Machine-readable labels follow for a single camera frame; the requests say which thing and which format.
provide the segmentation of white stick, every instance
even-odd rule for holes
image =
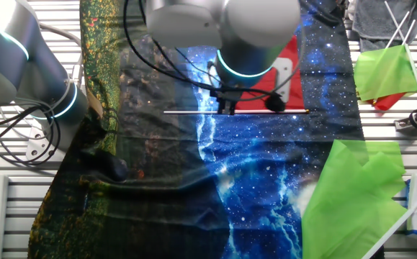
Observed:
[[[392,18],[393,21],[394,21],[395,28],[399,28],[398,23],[397,23],[397,20],[394,17],[393,11],[390,9],[389,4],[387,3],[387,1],[384,1],[384,4],[386,5],[387,10],[389,11],[390,18]],[[403,37],[402,31],[399,31],[399,33],[400,33],[400,37],[402,38],[402,40],[405,40],[405,38]]]
[[[163,111],[164,114],[217,114],[217,111]],[[305,109],[286,109],[283,112],[269,110],[236,110],[235,114],[307,114]]]
[[[395,36],[397,36],[397,33],[400,31],[400,28],[402,27],[403,23],[407,20],[408,15],[410,14],[410,12],[407,12],[407,14],[405,15],[405,17],[403,17],[402,22],[398,25],[398,28],[396,29],[396,31],[394,32],[394,35],[392,38],[390,38],[390,41],[387,43],[386,48],[388,48],[390,46],[390,44],[393,42]]]
[[[390,236],[392,236],[394,234],[394,232],[396,230],[398,230],[398,228],[400,226],[402,226],[402,224],[407,221],[407,219],[415,212],[415,210],[417,209],[417,203],[415,204],[415,206],[413,206],[411,209],[409,209],[387,232],[386,234],[384,234],[380,240],[378,240],[378,242],[372,247],[372,249],[370,249],[368,251],[367,254],[365,254],[365,256],[362,259],[370,259],[379,249],[380,247],[382,247],[382,245],[389,239]]]
[[[410,36],[410,32],[413,30],[413,27],[415,26],[415,22],[416,22],[416,20],[413,20],[411,22],[410,29],[408,29],[407,35],[405,36],[405,39],[403,39],[402,45],[404,45],[405,43],[407,43],[408,36]]]

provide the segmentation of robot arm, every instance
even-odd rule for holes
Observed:
[[[86,113],[86,97],[46,45],[27,1],[0,0],[0,106],[12,101],[21,104],[19,98],[53,109],[62,132],[59,148],[67,150]],[[48,127],[42,112],[32,115]]]
[[[167,47],[216,47],[215,68],[221,81],[249,88],[272,68],[291,40],[300,23],[300,4],[298,0],[147,0],[146,16],[149,33]],[[228,93],[231,99],[241,94]]]

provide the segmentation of metal table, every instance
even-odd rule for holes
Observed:
[[[36,11],[40,22],[68,30],[80,37],[79,1],[30,0],[30,4]],[[345,24],[350,32],[351,22],[346,21]],[[79,58],[81,48],[73,41],[52,32],[43,30],[42,35],[55,56],[71,73]],[[349,45],[351,59],[355,64],[359,56],[359,43],[349,42]],[[417,36],[410,49],[417,67]],[[417,137],[411,138],[397,133],[393,123],[394,120],[405,118],[412,110],[417,109],[417,95],[401,99],[383,116],[380,116],[381,114],[370,105],[362,104],[359,108],[366,140],[398,141],[407,170],[405,180],[417,173]],[[16,114],[12,108],[5,108],[5,113],[9,116]],[[27,135],[30,133],[30,126],[24,122],[18,124],[17,127],[19,131]],[[15,155],[20,155],[24,159],[27,139],[10,131],[5,135],[4,141]],[[30,228],[59,165],[60,161],[52,161],[29,169],[16,167],[0,158],[0,174],[4,173],[9,176],[3,258],[27,258]],[[398,194],[395,199],[405,204],[405,192]],[[386,242],[386,258],[417,258],[417,240],[406,237],[403,234],[404,231],[405,226]]]

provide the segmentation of gray cloth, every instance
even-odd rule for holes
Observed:
[[[379,50],[384,48],[396,31],[396,26],[384,3],[385,0],[357,0],[352,29],[360,35],[360,51]],[[401,31],[407,35],[411,22],[416,23],[411,31],[407,43],[412,42],[417,34],[417,0],[387,0],[393,11],[397,23],[402,22],[408,11],[410,15],[403,23]],[[400,34],[391,46],[402,43]]]

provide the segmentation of green cloth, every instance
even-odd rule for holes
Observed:
[[[412,67],[407,45],[360,54],[354,80],[362,101],[391,94],[417,92],[417,73]]]
[[[302,218],[303,259],[360,259],[406,213],[396,142],[335,140]]]

